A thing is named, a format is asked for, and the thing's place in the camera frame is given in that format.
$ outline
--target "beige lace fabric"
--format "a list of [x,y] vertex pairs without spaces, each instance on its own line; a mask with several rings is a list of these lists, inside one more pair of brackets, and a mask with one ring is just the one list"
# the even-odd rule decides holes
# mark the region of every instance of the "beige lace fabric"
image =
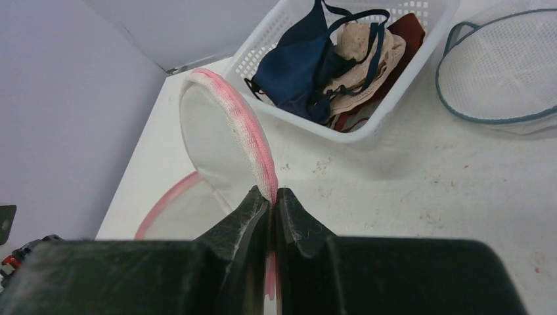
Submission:
[[[369,23],[353,22],[344,26],[337,35],[337,45],[335,51],[345,59],[355,58],[361,60],[367,52],[367,41],[369,37]],[[381,58],[379,66],[373,82],[370,86],[362,91],[362,93],[349,96],[337,96],[331,100],[331,117],[343,112],[347,112],[352,108],[369,100],[373,94],[381,87],[381,84],[387,79],[391,71],[397,66],[404,54],[406,42],[398,35],[392,34],[389,30],[385,30],[385,39],[381,49]],[[359,88],[365,80],[371,58],[377,49],[377,39],[375,39],[371,53],[368,58],[361,64],[350,69],[343,76],[333,79],[325,88],[327,90],[336,90],[340,85],[344,85],[350,90]]]

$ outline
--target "navy blue bra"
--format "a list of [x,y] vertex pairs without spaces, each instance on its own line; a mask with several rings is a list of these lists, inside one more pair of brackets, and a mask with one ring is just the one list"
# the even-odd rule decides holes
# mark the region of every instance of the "navy blue bra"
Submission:
[[[344,17],[329,28],[321,3],[327,10]],[[346,60],[334,52],[330,40],[332,32],[342,24],[370,15],[385,16],[381,23],[371,23],[367,53],[362,60]],[[277,47],[263,57],[252,80],[245,79],[253,94],[265,93],[277,107],[315,123],[324,123],[330,115],[330,101],[337,95],[357,95],[372,83],[385,34],[385,23],[389,12],[373,9],[351,14],[348,10],[331,7],[324,0],[315,0],[311,12],[288,29],[277,43]],[[335,91],[324,88],[331,79],[340,77],[357,64],[364,62],[378,38],[366,79],[357,91],[341,85]]]

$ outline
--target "pink trim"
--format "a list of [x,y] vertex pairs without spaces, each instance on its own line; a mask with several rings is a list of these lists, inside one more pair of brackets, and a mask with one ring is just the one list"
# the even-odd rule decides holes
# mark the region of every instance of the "pink trim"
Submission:
[[151,224],[153,224],[160,213],[169,204],[176,200],[178,196],[183,194],[183,192],[185,192],[195,184],[199,183],[201,180],[202,179],[199,173],[193,172],[188,176],[182,178],[178,183],[172,186],[172,188],[170,188],[147,213],[147,216],[145,216],[143,222],[141,222],[137,229],[137,232],[135,233],[134,240],[143,240],[145,238],[145,233],[151,227]]
[[277,174],[275,173],[275,163],[273,161],[273,156],[269,151],[269,147],[267,143],[264,141],[263,132],[259,124],[257,123],[256,118],[252,115],[249,110],[246,110],[245,100],[234,90],[234,88],[226,82],[220,75],[207,70],[207,69],[195,69],[192,73],[199,73],[208,76],[210,79],[213,79],[218,90],[223,91],[227,94],[227,96],[233,100],[233,114],[236,116],[241,124],[243,124],[247,129],[247,135],[252,138],[253,143],[256,144],[256,159],[259,160],[264,168],[263,176],[265,183],[269,186],[270,192],[269,195],[271,197],[271,204],[274,205],[276,201],[276,192],[279,189],[279,182],[277,180]]

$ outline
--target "teal trim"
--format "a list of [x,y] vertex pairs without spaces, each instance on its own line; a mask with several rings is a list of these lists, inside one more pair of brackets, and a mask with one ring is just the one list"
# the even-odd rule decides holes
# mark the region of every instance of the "teal trim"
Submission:
[[[514,118],[502,118],[502,119],[481,119],[481,118],[475,118],[475,117],[470,117],[468,115],[465,115],[463,113],[460,113],[458,111],[456,111],[454,108],[452,108],[449,103],[447,102],[447,100],[445,100],[445,98],[443,97],[443,94],[441,93],[441,88],[439,87],[439,69],[441,68],[441,64],[443,63],[445,57],[449,54],[449,52],[455,48],[457,45],[461,44],[465,39],[469,38],[472,34],[476,33],[478,30],[489,26],[491,24],[500,22],[502,20],[506,20],[509,18],[514,18],[517,16],[521,16],[521,15],[526,15],[526,14],[533,14],[533,13],[540,13],[540,12],[557,12],[557,9],[537,9],[537,10],[529,10],[529,11],[524,11],[524,12],[519,12],[519,13],[515,13],[515,14],[511,14],[508,16],[503,16],[502,18],[498,18],[495,19],[493,21],[490,21],[486,24],[483,25],[475,25],[473,23],[469,23],[469,22],[463,22],[463,23],[459,23],[456,26],[454,26],[451,29],[451,32],[449,33],[449,38],[447,38],[447,44],[445,46],[445,52],[443,53],[443,58],[441,59],[441,61],[439,62],[439,64],[437,65],[437,70],[435,71],[435,89],[437,90],[437,95],[439,95],[439,99],[440,101],[443,103],[443,105],[455,116],[462,118],[464,120],[467,121],[471,121],[474,123],[482,123],[485,125],[506,125],[506,124],[510,124],[510,123],[523,123],[526,121],[533,121],[533,120],[537,120],[537,119],[541,119],[544,117],[547,117],[549,115],[555,114],[557,113],[557,105],[548,108],[547,110],[543,110],[542,112],[536,113],[536,114],[531,114],[531,115],[526,115],[526,116],[521,116],[521,117],[514,117]],[[471,31],[470,33],[467,33],[465,36],[463,36],[461,39],[459,39],[454,45],[450,46],[449,43],[450,41],[453,40],[453,37],[455,36],[455,34],[458,35],[457,32],[460,32],[460,29],[464,26],[471,26],[474,28],[473,31]]]

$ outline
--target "table surface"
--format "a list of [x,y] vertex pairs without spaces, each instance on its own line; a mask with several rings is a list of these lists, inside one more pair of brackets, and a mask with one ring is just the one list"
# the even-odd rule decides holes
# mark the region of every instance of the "table surface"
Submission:
[[[471,11],[461,6],[455,19]],[[222,72],[227,61],[206,68]],[[530,313],[557,314],[557,129],[518,136],[457,119],[437,99],[436,63],[368,152],[258,115],[279,184],[339,235],[485,242]],[[178,118],[186,74],[166,79],[97,239],[133,238],[157,200],[194,171]]]

